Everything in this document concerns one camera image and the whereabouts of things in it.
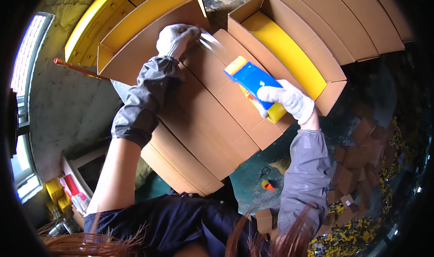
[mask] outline dark blue shirt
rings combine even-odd
[[[203,241],[210,256],[224,256],[226,242],[237,221],[242,217],[230,206],[217,200],[204,199],[194,194],[192,198],[163,195],[137,203],[125,209],[102,212],[97,233],[108,227],[119,239],[134,236],[145,226],[142,249],[149,256],[172,256],[186,243]],[[93,226],[95,214],[85,218],[85,231]],[[256,222],[247,221],[238,242],[238,256],[250,256],[247,239],[260,237]],[[267,255],[268,243],[263,241],[262,253]]]

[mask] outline orange stick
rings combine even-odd
[[[79,71],[79,72],[84,73],[85,76],[88,76],[88,77],[91,77],[91,78],[95,78],[95,79],[98,79],[98,80],[103,80],[103,81],[108,81],[108,82],[110,82],[110,79],[105,78],[105,77],[102,77],[102,76],[98,76],[98,75],[97,75],[95,72],[93,72],[93,71],[90,71],[90,70],[87,70],[87,69],[81,68],[81,67],[76,66],[76,65],[71,64],[71,63],[67,63],[67,62],[65,62],[65,61],[63,61],[63,60],[60,60],[60,59],[58,59],[58,58],[55,58],[55,59],[54,59],[54,64],[63,65],[63,66],[65,66],[65,67],[67,67],[67,68],[70,68],[70,69],[73,69],[73,70],[77,70],[77,71]]]

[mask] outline hand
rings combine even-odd
[[[199,38],[200,29],[188,24],[174,24],[164,27],[157,40],[158,56],[170,56],[179,61],[187,43]]]
[[[298,124],[306,123],[314,112],[315,102],[287,80],[277,82],[282,88],[262,86],[257,91],[258,99],[264,102],[279,102],[298,120]]]

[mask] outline window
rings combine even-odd
[[[11,88],[17,93],[19,136],[17,154],[12,157],[11,163],[17,194],[22,202],[42,188],[36,175],[30,147],[28,99],[35,61],[53,17],[43,12],[33,17],[15,58]]]

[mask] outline green floor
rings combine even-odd
[[[335,162],[332,158],[336,144],[351,145],[351,133],[359,120],[352,115],[351,109],[354,102],[364,101],[374,109],[374,117],[383,126],[392,119],[393,109],[396,106],[396,94],[390,93],[393,86],[392,77],[387,69],[385,57],[359,64],[351,64],[343,67],[345,74],[351,81],[345,86],[338,101],[327,117],[320,118],[321,128],[326,136],[330,162],[330,176],[333,176]],[[350,82],[356,82],[357,88]],[[268,163],[276,162],[280,158],[289,155],[290,144],[294,139],[299,126],[293,124],[276,142],[264,151],[258,151],[249,160],[242,164],[230,175],[235,197],[239,202],[239,212],[242,214],[254,209],[272,208],[278,211],[280,193],[283,187],[283,175],[276,168],[271,168],[269,174],[259,179],[261,170]],[[264,190],[261,181],[268,179],[276,187],[275,191]],[[136,191],[136,200],[146,200],[167,193],[169,186],[155,173],[145,182],[145,185]],[[381,211],[377,205],[372,205],[372,213]]]

